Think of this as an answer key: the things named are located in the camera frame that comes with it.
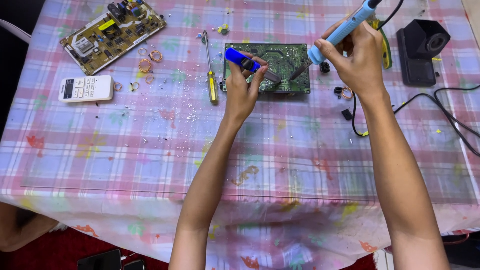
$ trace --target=smartphone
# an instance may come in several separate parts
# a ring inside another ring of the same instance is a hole
[[[123,266],[123,270],[146,270],[144,261],[136,260]]]
[[[120,250],[115,249],[77,262],[77,270],[121,270]]]

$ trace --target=pink tablecloth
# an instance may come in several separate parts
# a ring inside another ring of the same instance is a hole
[[[223,59],[216,54],[226,42],[310,46],[361,1],[349,1],[352,6],[333,0],[151,2],[168,23],[138,47],[163,53],[153,64],[153,83],[147,85],[138,72],[143,57],[134,49],[100,72],[124,85],[113,100],[98,107],[61,103],[60,80],[83,73],[59,40],[106,12],[108,2],[46,1],[0,143],[0,200],[168,262],[182,200],[226,99],[222,92],[218,106],[209,102],[206,52],[197,33],[211,31],[210,55],[220,75]],[[396,4],[384,0],[377,17],[386,18]],[[393,104],[433,91],[402,83],[395,33],[414,18],[438,20],[452,35],[442,60],[434,63],[441,75],[436,87],[480,83],[479,48],[461,1],[408,0],[384,28],[394,61],[384,71]],[[229,25],[227,35],[211,30],[222,24]],[[352,101],[333,95],[335,86],[343,86],[334,67],[329,74],[312,67],[310,76],[311,94],[260,96],[240,130],[212,221],[206,269],[333,270],[390,244],[369,140],[355,136],[340,113],[352,109]],[[128,91],[135,81],[139,90]],[[458,119],[478,128],[480,93],[446,92],[442,99]],[[357,128],[365,132],[361,110],[357,118]],[[440,230],[479,226],[480,159],[426,98],[409,104],[397,119]]]

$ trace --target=green circuit board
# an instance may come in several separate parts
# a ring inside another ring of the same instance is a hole
[[[290,75],[301,66],[307,59],[307,44],[272,44],[272,43],[226,43],[225,50],[234,48],[237,51],[246,51],[253,56],[258,56],[267,61],[268,68],[282,76],[282,81],[275,85],[269,80],[263,80],[260,84],[260,92],[285,93],[285,94],[309,94],[310,75],[309,69],[305,70],[295,80],[289,81]],[[225,59],[223,63],[223,81],[230,76],[230,67]],[[222,83],[223,91],[227,86]]]

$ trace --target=circuit board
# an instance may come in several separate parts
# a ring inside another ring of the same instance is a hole
[[[94,75],[167,25],[143,0],[123,0],[89,22],[60,44],[82,69]]]
[[[226,43],[225,50],[234,48],[238,51],[246,51],[253,56],[258,56],[267,61],[268,68],[279,74],[282,81],[274,84],[269,80],[263,80],[259,91],[266,93],[285,93],[285,94],[309,94],[310,93],[310,75],[309,70],[305,70],[295,80],[289,81],[290,75],[308,59],[307,44],[271,44],[271,43]],[[223,64],[223,81],[230,76],[230,67],[225,59]],[[226,91],[227,86],[221,85],[222,90]]]

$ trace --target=white remote control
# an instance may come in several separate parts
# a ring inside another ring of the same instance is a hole
[[[110,75],[66,78],[60,83],[59,100],[80,102],[112,99],[113,84]]]

